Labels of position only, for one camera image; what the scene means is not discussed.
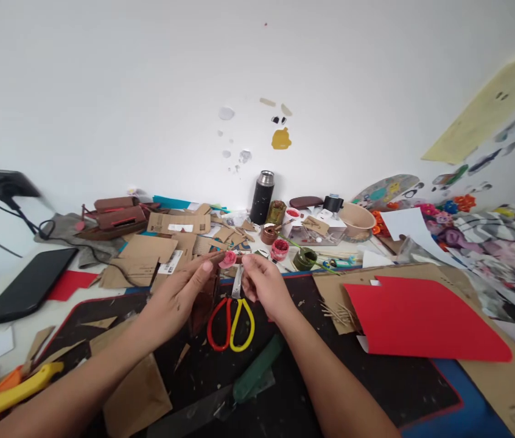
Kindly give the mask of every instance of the scissors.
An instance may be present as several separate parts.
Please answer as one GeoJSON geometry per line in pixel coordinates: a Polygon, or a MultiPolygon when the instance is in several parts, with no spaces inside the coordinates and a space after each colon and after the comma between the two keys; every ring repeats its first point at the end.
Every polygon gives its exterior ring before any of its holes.
{"type": "Polygon", "coordinates": [[[215,310],[213,310],[213,313],[211,313],[211,317],[209,318],[209,324],[207,324],[207,340],[209,341],[209,344],[211,347],[213,347],[213,350],[222,352],[227,349],[227,347],[231,346],[231,350],[235,351],[236,353],[244,351],[250,344],[251,340],[253,339],[253,334],[256,329],[256,323],[253,319],[253,313],[251,312],[250,306],[247,304],[247,301],[245,298],[241,298],[241,277],[243,276],[243,265],[241,265],[237,269],[237,273],[235,274],[235,280],[233,282],[233,292],[231,293],[231,297],[235,298],[237,301],[237,311],[235,312],[235,318],[233,319],[233,326],[231,326],[231,298],[230,297],[224,297],[219,304],[217,304],[215,310]],[[225,303],[226,306],[226,323],[227,323],[227,337],[224,345],[220,346],[215,343],[213,340],[213,319],[215,318],[215,315],[221,309],[225,303]],[[247,337],[245,343],[241,346],[236,346],[233,343],[233,338],[235,337],[235,329],[237,328],[237,323],[239,322],[239,315],[241,314],[241,308],[245,307],[245,310],[247,312],[247,315],[250,317],[250,334],[247,337]]]}

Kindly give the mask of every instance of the beige bowl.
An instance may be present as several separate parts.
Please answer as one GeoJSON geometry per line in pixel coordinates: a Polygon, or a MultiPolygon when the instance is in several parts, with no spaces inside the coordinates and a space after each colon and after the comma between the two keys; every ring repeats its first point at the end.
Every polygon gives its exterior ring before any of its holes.
{"type": "Polygon", "coordinates": [[[338,216],[347,225],[349,237],[356,237],[376,225],[375,216],[356,204],[344,204],[338,216]]]}

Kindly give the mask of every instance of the yellow scissor handle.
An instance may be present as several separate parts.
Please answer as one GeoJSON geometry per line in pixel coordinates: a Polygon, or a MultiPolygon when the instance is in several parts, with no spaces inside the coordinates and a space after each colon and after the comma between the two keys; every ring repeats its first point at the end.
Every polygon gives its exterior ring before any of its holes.
{"type": "Polygon", "coordinates": [[[236,353],[242,352],[245,350],[250,344],[251,340],[253,339],[253,333],[256,331],[256,322],[253,319],[253,313],[251,312],[250,306],[247,304],[247,301],[245,298],[238,299],[237,300],[237,311],[235,312],[235,318],[233,319],[233,325],[231,326],[231,338],[229,339],[229,346],[231,347],[231,350],[235,351],[236,353]],[[247,315],[250,317],[250,335],[247,337],[247,340],[245,341],[245,344],[243,344],[240,347],[237,347],[233,343],[233,338],[235,337],[235,329],[237,327],[237,322],[239,321],[239,315],[241,314],[241,308],[245,307],[245,310],[247,311],[247,315]]]}

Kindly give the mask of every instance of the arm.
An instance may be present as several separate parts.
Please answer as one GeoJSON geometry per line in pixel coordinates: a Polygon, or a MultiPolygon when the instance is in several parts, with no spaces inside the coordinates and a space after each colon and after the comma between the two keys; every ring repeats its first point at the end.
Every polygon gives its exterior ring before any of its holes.
{"type": "Polygon", "coordinates": [[[114,343],[4,418],[0,437],[78,436],[132,368],[184,325],[224,256],[223,251],[208,254],[172,274],[114,343]]]}
{"type": "Polygon", "coordinates": [[[294,306],[277,267],[256,255],[244,256],[243,265],[245,294],[260,300],[288,342],[324,436],[399,437],[371,394],[294,306]]]}

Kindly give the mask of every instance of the red scissor handle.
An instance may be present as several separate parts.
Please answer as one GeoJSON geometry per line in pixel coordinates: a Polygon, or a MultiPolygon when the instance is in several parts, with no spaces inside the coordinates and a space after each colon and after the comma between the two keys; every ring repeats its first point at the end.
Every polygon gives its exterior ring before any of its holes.
{"type": "Polygon", "coordinates": [[[215,351],[225,351],[227,347],[229,347],[229,338],[231,337],[231,298],[224,297],[219,304],[217,304],[217,307],[215,310],[213,310],[213,313],[211,313],[211,317],[209,318],[209,324],[207,324],[207,340],[209,341],[209,345],[213,347],[213,350],[215,351]],[[226,324],[227,324],[227,337],[225,338],[225,344],[222,346],[219,346],[215,343],[213,339],[213,318],[215,318],[215,315],[223,307],[223,304],[227,302],[227,310],[226,310],[226,324]]]}

